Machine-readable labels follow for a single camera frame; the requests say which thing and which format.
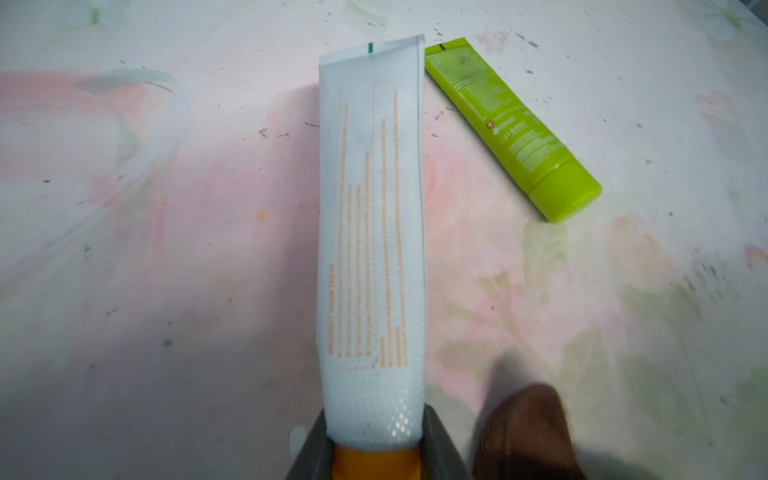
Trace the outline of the white orange-cap toothpaste tube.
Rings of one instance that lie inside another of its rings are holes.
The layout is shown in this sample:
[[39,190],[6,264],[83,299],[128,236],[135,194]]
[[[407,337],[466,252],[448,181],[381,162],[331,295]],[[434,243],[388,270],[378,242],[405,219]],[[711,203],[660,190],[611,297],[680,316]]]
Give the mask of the white orange-cap toothpaste tube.
[[425,40],[319,64],[316,343],[334,479],[421,479]]

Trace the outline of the brown cloth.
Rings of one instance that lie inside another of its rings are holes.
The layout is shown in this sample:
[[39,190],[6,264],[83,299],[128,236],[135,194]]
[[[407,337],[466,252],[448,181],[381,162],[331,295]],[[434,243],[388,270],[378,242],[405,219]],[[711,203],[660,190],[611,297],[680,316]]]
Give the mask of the brown cloth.
[[476,479],[584,479],[557,391],[533,384],[505,400],[481,430]]

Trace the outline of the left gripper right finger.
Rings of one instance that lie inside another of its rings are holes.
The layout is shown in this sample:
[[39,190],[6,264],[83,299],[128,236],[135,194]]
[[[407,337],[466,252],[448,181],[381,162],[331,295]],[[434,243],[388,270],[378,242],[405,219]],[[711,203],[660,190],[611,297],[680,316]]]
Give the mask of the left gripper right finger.
[[426,405],[419,443],[421,478],[426,480],[470,480],[471,474],[462,460],[435,409]]

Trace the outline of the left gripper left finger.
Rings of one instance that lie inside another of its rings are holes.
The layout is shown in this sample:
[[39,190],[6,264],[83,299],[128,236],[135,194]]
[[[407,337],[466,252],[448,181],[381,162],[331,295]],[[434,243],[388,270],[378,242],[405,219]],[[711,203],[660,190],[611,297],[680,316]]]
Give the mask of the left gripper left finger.
[[333,457],[334,444],[327,435],[325,411],[321,410],[285,479],[331,480]]

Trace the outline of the green toothpaste tube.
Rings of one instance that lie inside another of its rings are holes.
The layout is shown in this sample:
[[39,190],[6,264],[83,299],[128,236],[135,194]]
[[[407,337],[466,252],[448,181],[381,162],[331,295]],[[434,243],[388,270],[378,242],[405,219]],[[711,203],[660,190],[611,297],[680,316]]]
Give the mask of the green toothpaste tube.
[[561,223],[602,186],[464,38],[425,51],[426,70],[531,203]]

